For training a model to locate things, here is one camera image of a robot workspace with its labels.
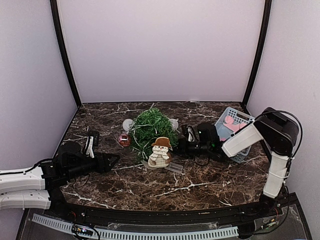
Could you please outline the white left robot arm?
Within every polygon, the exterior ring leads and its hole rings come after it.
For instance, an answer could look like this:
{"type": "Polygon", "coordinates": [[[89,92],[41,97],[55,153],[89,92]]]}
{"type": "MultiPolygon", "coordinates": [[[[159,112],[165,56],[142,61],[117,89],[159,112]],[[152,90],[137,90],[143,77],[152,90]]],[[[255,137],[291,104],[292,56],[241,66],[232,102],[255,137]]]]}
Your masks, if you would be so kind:
{"type": "Polygon", "coordinates": [[[30,168],[1,171],[0,208],[51,208],[58,217],[67,218],[70,206],[62,199],[54,200],[53,192],[78,177],[107,173],[119,160],[117,154],[92,149],[83,153],[79,143],[67,142],[54,158],[40,160],[30,168]]]}

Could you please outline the clear string light garland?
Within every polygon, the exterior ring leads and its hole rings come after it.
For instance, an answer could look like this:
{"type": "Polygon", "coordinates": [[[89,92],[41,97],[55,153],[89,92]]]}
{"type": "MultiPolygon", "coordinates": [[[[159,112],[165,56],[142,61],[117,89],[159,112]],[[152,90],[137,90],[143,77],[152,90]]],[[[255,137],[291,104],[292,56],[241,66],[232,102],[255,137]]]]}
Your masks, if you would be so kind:
{"type": "Polygon", "coordinates": [[[178,121],[168,118],[151,106],[134,119],[125,119],[125,131],[118,142],[136,152],[136,157],[149,170],[165,169],[181,174],[183,166],[173,163],[171,153],[178,145],[178,121]]]}

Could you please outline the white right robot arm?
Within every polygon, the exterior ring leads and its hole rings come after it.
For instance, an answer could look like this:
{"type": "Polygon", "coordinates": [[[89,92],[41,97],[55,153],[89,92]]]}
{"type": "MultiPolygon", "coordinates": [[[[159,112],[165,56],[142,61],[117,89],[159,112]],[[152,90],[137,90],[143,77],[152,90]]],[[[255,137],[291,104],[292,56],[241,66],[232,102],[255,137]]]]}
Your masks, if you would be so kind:
{"type": "Polygon", "coordinates": [[[223,162],[237,159],[240,152],[249,151],[257,142],[269,151],[269,170],[264,185],[262,201],[255,205],[255,213],[266,217],[275,208],[276,199],[289,177],[292,160],[295,158],[303,139],[300,120],[284,110],[266,108],[253,117],[232,107],[227,107],[215,124],[200,123],[196,127],[197,136],[182,126],[183,137],[173,150],[178,155],[206,156],[210,160],[223,162]]]}

